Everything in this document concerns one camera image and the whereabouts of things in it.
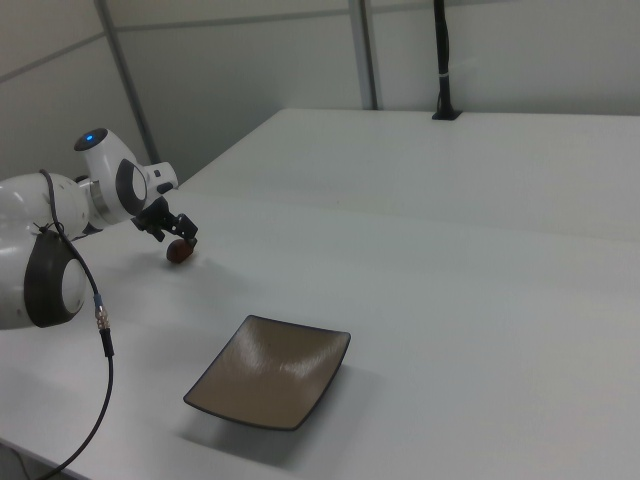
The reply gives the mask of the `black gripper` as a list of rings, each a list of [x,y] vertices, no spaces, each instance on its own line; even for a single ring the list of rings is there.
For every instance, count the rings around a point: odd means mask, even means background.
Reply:
[[[154,200],[131,221],[139,231],[150,233],[158,242],[164,241],[168,231],[184,240],[190,247],[197,244],[198,227],[184,213],[174,216],[163,196]]]

